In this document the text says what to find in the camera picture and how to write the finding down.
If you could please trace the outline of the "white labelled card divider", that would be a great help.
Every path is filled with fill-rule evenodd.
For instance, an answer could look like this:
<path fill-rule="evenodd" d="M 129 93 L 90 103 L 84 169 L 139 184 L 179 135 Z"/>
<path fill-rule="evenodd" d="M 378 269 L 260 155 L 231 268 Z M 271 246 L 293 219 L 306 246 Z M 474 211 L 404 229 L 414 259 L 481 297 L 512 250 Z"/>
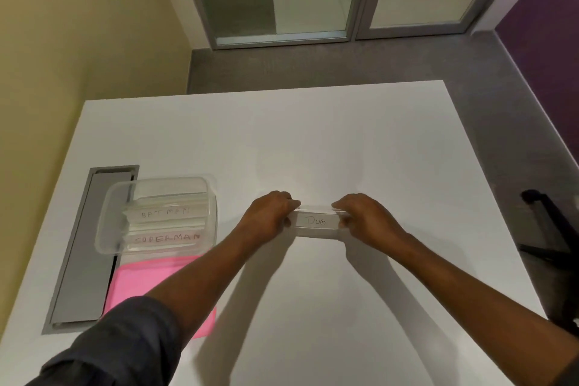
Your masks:
<path fill-rule="evenodd" d="M 185 201 L 153 206 L 127 207 L 122 213 L 132 224 L 207 217 L 208 201 Z"/>
<path fill-rule="evenodd" d="M 200 227 L 179 227 L 129 232 L 123 237 L 125 252 L 147 252 L 172 248 L 200 248 L 215 244 L 214 232 Z"/>

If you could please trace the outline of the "person's left forearm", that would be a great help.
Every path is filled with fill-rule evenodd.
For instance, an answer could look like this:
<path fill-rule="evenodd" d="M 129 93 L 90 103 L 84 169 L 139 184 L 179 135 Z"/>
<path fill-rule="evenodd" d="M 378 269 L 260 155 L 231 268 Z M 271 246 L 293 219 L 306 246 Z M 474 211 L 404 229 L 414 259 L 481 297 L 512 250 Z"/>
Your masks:
<path fill-rule="evenodd" d="M 25 386 L 169 386 L 184 347 L 260 244 L 232 232 L 146 295 L 112 308 Z"/>

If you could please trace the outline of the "person's right forearm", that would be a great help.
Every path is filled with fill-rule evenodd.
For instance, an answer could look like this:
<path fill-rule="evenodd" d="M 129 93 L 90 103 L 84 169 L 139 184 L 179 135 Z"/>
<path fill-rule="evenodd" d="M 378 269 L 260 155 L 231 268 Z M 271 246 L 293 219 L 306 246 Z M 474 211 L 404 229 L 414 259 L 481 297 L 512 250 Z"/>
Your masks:
<path fill-rule="evenodd" d="M 403 233 L 387 254 L 415 276 L 516 386 L 579 386 L 579 339 Z"/>

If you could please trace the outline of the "person's left hand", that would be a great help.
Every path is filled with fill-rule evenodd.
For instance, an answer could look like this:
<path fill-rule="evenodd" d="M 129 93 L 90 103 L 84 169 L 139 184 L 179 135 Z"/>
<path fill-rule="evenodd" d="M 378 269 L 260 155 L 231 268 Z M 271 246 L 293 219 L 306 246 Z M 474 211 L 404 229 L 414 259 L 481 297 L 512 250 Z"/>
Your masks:
<path fill-rule="evenodd" d="M 287 218 L 272 219 L 265 214 L 265 195 L 252 202 L 233 230 L 235 236 L 256 248 L 278 236 L 287 220 Z"/>

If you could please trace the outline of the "clear plastic storage tub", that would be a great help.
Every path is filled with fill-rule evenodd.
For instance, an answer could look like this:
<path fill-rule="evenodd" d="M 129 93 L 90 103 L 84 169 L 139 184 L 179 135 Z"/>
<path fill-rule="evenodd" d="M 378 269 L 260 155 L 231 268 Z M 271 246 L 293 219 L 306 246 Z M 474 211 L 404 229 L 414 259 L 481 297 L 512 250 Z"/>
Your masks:
<path fill-rule="evenodd" d="M 205 177 L 118 182 L 105 193 L 94 246 L 102 255 L 202 255 L 217 243 L 217 219 Z"/>

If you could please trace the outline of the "pink paper sheet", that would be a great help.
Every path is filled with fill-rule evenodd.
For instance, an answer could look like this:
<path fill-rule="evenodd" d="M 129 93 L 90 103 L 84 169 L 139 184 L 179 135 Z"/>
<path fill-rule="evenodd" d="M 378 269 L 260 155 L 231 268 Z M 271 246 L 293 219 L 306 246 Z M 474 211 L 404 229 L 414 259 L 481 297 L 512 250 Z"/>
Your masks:
<path fill-rule="evenodd" d="M 182 331 L 182 345 L 208 337 L 215 305 L 235 274 L 232 258 L 217 248 L 197 256 L 157 258 L 121 265 L 114 273 L 103 318 L 124 301 L 143 296 L 170 309 Z"/>

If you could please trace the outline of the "clear labelled plastic box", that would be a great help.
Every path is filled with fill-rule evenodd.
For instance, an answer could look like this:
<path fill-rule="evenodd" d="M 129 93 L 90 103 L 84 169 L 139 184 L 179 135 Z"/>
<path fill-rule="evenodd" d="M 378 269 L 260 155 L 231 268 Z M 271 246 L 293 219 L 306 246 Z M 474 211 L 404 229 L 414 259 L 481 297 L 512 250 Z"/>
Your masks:
<path fill-rule="evenodd" d="M 324 206 L 300 206 L 287 219 L 295 237 L 343 240 L 349 234 L 340 223 L 350 217 L 346 211 Z"/>

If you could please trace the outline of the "person's right hand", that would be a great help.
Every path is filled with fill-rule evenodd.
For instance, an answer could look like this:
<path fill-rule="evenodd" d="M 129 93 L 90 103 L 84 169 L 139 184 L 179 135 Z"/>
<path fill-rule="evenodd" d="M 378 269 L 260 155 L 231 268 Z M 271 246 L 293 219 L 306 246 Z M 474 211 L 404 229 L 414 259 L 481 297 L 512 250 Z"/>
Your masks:
<path fill-rule="evenodd" d="M 364 221 L 342 225 L 353 237 L 391 257 L 408 246 L 408 234 L 382 204 L 369 196 Z"/>

